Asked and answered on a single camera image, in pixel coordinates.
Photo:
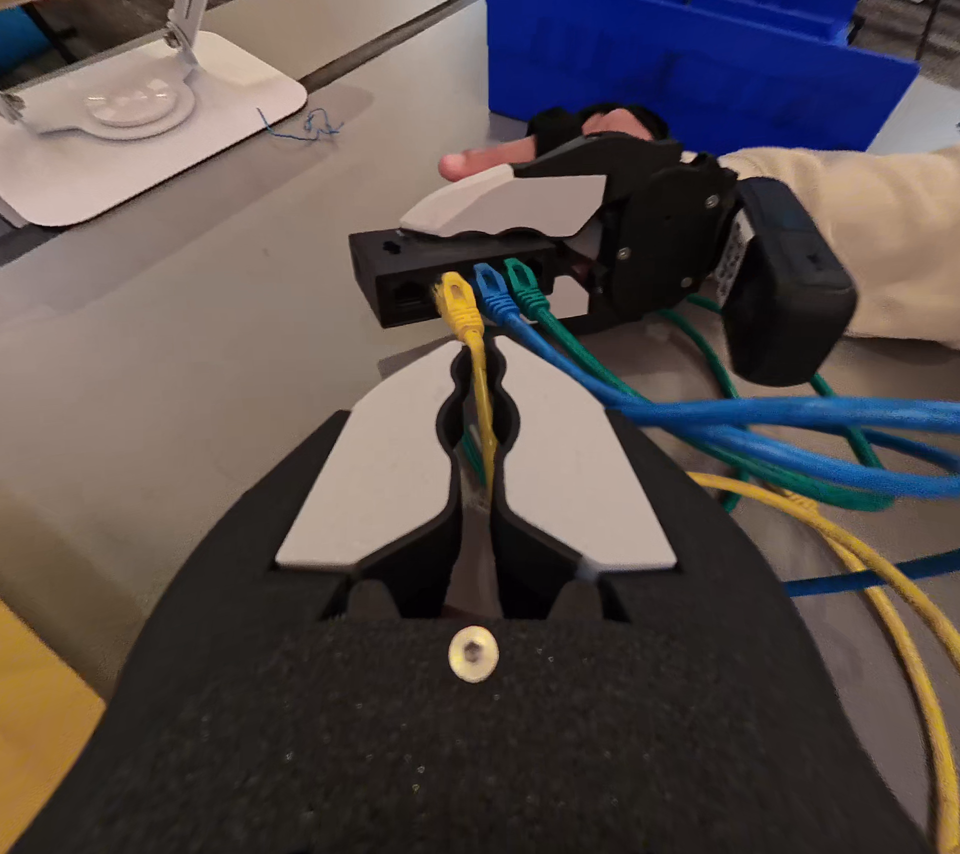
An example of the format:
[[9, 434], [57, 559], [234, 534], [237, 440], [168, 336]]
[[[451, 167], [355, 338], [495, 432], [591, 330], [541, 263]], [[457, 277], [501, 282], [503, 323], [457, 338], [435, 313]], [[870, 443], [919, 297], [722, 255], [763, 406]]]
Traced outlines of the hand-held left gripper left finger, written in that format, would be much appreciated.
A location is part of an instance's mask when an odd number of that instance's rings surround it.
[[353, 406], [276, 566], [379, 581], [403, 616], [439, 615], [462, 545], [461, 427], [462, 346], [447, 341]]

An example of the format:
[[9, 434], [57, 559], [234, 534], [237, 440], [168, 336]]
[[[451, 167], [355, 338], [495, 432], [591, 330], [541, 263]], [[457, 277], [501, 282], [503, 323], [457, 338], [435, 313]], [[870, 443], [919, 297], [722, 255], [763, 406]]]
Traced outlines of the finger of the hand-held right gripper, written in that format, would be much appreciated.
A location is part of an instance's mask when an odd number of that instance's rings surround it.
[[519, 176], [507, 164], [448, 183], [410, 208], [400, 229], [453, 238], [530, 230], [568, 238], [601, 207], [606, 176]]
[[589, 292], [573, 276], [557, 275], [546, 299], [552, 315], [571, 333], [596, 333], [602, 330], [602, 318], [589, 312]]

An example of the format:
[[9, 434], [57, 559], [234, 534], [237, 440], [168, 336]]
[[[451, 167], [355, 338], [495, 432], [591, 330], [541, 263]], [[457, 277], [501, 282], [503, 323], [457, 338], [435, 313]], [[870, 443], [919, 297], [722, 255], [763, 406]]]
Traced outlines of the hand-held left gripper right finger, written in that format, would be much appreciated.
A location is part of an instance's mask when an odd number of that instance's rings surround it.
[[674, 572], [677, 555], [604, 405], [504, 335], [490, 536], [501, 608], [545, 618], [569, 583]]

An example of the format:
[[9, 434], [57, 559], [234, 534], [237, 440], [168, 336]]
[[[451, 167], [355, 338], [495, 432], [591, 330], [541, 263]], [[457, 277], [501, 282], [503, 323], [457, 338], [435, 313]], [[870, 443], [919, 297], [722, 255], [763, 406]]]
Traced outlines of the black network switch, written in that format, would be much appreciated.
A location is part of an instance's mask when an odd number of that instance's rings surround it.
[[439, 238], [395, 228], [354, 233], [348, 243], [356, 282], [385, 329], [437, 320], [434, 289], [442, 275], [459, 272], [473, 281], [474, 265], [481, 262], [505, 274], [507, 258], [522, 261], [546, 295], [559, 274], [582, 285], [574, 272], [581, 257], [566, 244], [528, 230]]

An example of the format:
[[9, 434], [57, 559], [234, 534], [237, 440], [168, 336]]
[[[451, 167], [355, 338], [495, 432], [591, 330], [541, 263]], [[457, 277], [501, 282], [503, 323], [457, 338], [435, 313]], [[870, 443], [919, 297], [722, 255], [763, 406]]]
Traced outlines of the blue plastic bin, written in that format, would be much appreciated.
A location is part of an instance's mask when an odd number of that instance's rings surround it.
[[488, 108], [641, 104], [688, 148], [864, 151], [918, 76], [849, 45], [858, 0], [486, 0]]

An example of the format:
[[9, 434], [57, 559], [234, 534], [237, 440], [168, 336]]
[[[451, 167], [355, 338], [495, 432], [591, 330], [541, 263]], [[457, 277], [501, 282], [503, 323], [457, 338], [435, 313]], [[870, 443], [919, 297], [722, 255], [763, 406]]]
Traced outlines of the yellow plastic bin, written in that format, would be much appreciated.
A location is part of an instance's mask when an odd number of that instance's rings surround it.
[[90, 740], [102, 699], [1, 606], [1, 851], [11, 851]]

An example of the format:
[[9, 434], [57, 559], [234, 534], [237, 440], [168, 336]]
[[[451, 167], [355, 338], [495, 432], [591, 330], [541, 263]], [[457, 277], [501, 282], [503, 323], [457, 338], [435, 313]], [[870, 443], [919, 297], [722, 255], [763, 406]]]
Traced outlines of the person's right forearm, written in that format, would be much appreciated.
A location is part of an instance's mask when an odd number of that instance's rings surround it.
[[874, 155], [758, 148], [721, 157], [741, 177], [783, 182], [858, 290], [863, 339], [959, 348], [959, 145]]

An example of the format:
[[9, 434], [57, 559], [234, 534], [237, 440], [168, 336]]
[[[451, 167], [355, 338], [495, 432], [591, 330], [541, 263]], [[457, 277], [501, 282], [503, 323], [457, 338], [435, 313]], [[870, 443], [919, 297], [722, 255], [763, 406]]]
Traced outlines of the person's right hand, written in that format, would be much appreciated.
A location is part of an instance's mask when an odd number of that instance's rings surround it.
[[578, 111], [553, 107], [530, 120], [524, 138], [447, 154], [440, 159], [438, 170], [447, 181], [458, 181], [499, 165], [531, 162], [581, 135], [604, 132], [655, 141], [669, 136], [669, 126], [653, 110], [638, 104], [600, 103]]

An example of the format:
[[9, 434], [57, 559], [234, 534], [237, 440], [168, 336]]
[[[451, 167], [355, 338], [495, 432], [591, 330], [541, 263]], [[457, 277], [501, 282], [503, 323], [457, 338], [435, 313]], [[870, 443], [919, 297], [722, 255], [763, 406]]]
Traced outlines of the blue thread scrap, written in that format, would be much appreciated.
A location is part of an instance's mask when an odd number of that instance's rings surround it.
[[324, 139], [335, 138], [343, 129], [343, 124], [331, 121], [329, 113], [323, 107], [312, 108], [303, 118], [300, 132], [279, 130], [268, 122], [266, 113], [258, 107], [257, 113], [266, 132], [275, 138], [285, 140], [314, 143]]

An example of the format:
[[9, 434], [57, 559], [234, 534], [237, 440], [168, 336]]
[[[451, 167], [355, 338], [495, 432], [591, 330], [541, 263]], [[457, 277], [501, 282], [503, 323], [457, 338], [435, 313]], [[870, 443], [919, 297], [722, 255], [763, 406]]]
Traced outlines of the white tablet stand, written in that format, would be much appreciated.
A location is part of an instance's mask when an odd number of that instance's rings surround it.
[[174, 0], [162, 34], [2, 92], [2, 216], [93, 220], [305, 106], [297, 80]]

